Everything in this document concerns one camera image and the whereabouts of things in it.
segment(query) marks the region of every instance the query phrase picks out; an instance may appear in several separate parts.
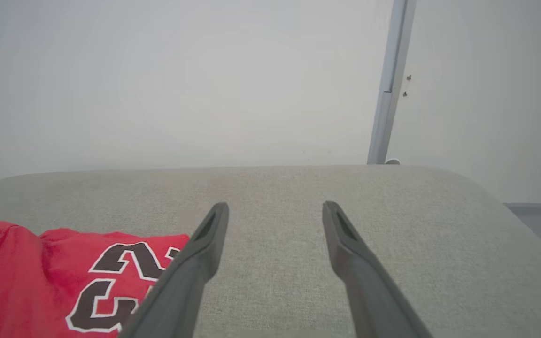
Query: black number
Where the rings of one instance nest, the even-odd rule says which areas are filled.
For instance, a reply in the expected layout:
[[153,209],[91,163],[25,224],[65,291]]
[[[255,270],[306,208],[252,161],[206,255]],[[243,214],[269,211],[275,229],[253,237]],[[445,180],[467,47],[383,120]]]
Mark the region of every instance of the black number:
[[137,299],[114,297],[114,312],[97,313],[97,302],[107,300],[116,280],[96,278],[79,295],[75,308],[66,317],[69,329],[79,332],[112,332],[122,330],[131,313],[137,309]]
[[129,261],[122,259],[125,253],[133,257],[141,279],[156,282],[164,272],[152,248],[145,242],[135,244],[114,244],[106,249],[97,259],[89,272],[105,272],[108,274],[122,274]]

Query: red t-shirt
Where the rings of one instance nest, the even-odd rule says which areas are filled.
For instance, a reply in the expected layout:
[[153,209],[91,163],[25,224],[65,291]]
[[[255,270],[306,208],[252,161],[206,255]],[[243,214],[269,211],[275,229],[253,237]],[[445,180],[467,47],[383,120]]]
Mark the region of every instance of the red t-shirt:
[[0,222],[0,337],[118,335],[188,240]]

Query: gray fabric upholstery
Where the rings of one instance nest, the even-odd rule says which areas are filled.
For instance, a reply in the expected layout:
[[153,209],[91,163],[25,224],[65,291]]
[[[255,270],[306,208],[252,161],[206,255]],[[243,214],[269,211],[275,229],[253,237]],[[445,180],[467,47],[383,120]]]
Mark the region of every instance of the gray fabric upholstery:
[[47,173],[0,180],[0,220],[40,234],[190,233],[230,224],[196,337],[321,330],[353,337],[321,223],[338,202],[436,337],[541,337],[541,240],[478,184],[405,166]]

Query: gray metal bar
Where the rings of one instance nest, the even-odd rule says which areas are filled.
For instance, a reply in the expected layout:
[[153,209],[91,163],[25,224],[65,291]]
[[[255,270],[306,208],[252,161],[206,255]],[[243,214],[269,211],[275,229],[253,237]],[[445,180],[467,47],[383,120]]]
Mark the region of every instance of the gray metal bar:
[[541,215],[541,203],[505,203],[517,217],[522,215]]
[[359,338],[431,338],[417,313],[337,203],[323,204],[331,267],[346,284]]
[[162,273],[120,338],[190,338],[204,285],[223,253],[229,207],[217,203],[168,269]]
[[417,0],[394,0],[367,164],[384,164]]

